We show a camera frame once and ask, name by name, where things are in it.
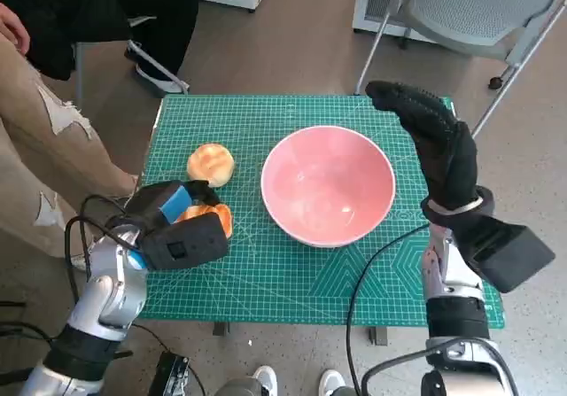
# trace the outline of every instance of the gray chair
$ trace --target gray chair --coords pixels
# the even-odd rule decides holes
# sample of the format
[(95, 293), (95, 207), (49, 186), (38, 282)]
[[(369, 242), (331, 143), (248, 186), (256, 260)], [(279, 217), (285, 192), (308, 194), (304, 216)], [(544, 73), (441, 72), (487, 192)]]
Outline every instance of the gray chair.
[(500, 77), (491, 80), (494, 89), (501, 89), (474, 128), (475, 136), (566, 5), (567, 0), (390, 0), (354, 93), (361, 93), (388, 19), (396, 15), (408, 27), (449, 49), (508, 64)]
[[(129, 19), (128, 23), (130, 27), (135, 27), (149, 19), (155, 19), (156, 17), (137, 17), (133, 19)], [(74, 45), (74, 63), (75, 63), (75, 81), (74, 81), (74, 102), (77, 107), (82, 107), (82, 82), (83, 82), (83, 75), (82, 75), (82, 62), (84, 59), (84, 48), (85, 45), (88, 43), (76, 43)], [(133, 50), (137, 55), (144, 58), (150, 64), (155, 66), (159, 69), (163, 74), (169, 77), (172, 82), (175, 82), (177, 86), (181, 89), (184, 95), (187, 95), (187, 87), (183, 84), (183, 82), (174, 74), (170, 73), (163, 65), (161, 65), (158, 61), (148, 55), (136, 42), (133, 40), (128, 40), (128, 47)]]

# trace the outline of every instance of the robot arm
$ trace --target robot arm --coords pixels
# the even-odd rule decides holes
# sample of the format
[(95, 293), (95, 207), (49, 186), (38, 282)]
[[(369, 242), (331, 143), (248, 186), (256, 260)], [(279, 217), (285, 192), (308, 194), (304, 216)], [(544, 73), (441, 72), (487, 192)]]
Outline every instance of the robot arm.
[(430, 221), (422, 257), (426, 347), (446, 347), (427, 355), (434, 370), (423, 377), (422, 395), (517, 395), (490, 340), (483, 279), (509, 292), (555, 255), (525, 226), (492, 217), (493, 194), (477, 186), (476, 145), (441, 99), (389, 82), (371, 82), (366, 91), (377, 110), (395, 112), (411, 135), (429, 190), (422, 202)]
[[(138, 249), (130, 250), (109, 236), (90, 247), (92, 276), (22, 395), (97, 394), (106, 368), (144, 308), (148, 270), (192, 268), (227, 253), (218, 215), (175, 223), (192, 198), (211, 205), (220, 202), (206, 182), (162, 182), (142, 188), (129, 200), (126, 214), (109, 221), (114, 235)], [(171, 363), (170, 369), (183, 378), (186, 358), (172, 353), (162, 358), (160, 362)], [(177, 363), (185, 364), (183, 371)]]

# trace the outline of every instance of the bread roll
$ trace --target bread roll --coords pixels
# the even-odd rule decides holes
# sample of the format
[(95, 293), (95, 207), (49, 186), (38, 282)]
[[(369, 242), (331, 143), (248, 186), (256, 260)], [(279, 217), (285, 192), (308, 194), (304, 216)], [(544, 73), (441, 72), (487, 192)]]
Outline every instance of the bread roll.
[(214, 207), (205, 205), (191, 206), (185, 210), (185, 213), (183, 213), (177, 221), (187, 221), (193, 217), (210, 212), (214, 212), (219, 215), (224, 235), (226, 235), (227, 238), (230, 238), (232, 236), (232, 212), (226, 204), (217, 204)]
[(234, 159), (220, 144), (199, 146), (187, 160), (187, 174), (191, 179), (208, 181), (211, 188), (219, 188), (230, 180)]

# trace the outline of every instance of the green cutting mat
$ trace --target green cutting mat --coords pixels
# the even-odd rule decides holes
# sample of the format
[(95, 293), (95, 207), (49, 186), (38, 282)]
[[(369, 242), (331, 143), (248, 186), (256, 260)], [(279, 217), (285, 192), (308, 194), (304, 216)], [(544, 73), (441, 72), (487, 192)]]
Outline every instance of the green cutting mat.
[[(386, 220), (339, 249), (298, 243), (270, 219), (260, 194), (264, 159), (283, 137), (313, 125), (339, 125), (375, 141), (396, 174), (397, 194)], [(171, 96), (161, 106), (143, 183), (185, 179), (188, 156), (200, 145), (229, 148), (237, 168), (219, 191), (234, 215), (230, 253), (199, 268), (153, 272), (145, 318), (223, 322), (346, 323), (354, 285), (367, 260), (395, 237), (425, 223), (427, 190), (414, 146), (393, 113), (366, 97)], [(371, 268), (354, 323), (424, 326), (419, 271), (428, 232), (395, 245)], [(499, 294), (486, 291), (491, 326), (502, 328)]]

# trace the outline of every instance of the gray floor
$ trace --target gray floor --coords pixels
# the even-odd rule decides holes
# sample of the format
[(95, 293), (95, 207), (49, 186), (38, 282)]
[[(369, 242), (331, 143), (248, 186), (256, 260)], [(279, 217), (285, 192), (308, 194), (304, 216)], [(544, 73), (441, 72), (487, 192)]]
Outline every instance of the gray floor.
[[(354, 0), (263, 0), (251, 15), (202, 4), (181, 75), (196, 94), (350, 93), (372, 41), (371, 35), (353, 34), (353, 5)], [(478, 139), (480, 182), (495, 192), (497, 214), (530, 225), (557, 254), (552, 267), (504, 296), (508, 326), (493, 334), (525, 395), (564, 395), (567, 385), (565, 40), (567, 18), (543, 43)], [(131, 79), (123, 48), (123, 43), (89, 48), (84, 113), (116, 163), (139, 173), (159, 102)], [(426, 43), (411, 43), (402, 51), (386, 37), (370, 76), (450, 95), (458, 113), (473, 123), (493, 95), (485, 88), (488, 79), (501, 70), (496, 62)], [(72, 93), (72, 83), (53, 85), (59, 94)], [(61, 263), (5, 237), (0, 243), (1, 298), (30, 300), (23, 317), (54, 334), (70, 306)], [(242, 323), (234, 325), (229, 337), (214, 338), (210, 323), (148, 324), (174, 351), (190, 356), (211, 394), (228, 378), (249, 374), (262, 363), (276, 369), (282, 395), (314, 395), (325, 368), (348, 377), (342, 327)], [(425, 339), (424, 330), (395, 329), (390, 345), (376, 348), (363, 330), (356, 330), (358, 369), (421, 349)], [(2, 370), (31, 365), (44, 353), (37, 342), (0, 343)], [(132, 331), (127, 346), (135, 356), (111, 366), (106, 394), (144, 394), (149, 387), (159, 347), (140, 330)], [(425, 370), (422, 361), (392, 369), (376, 378), (373, 393), (416, 395)]]

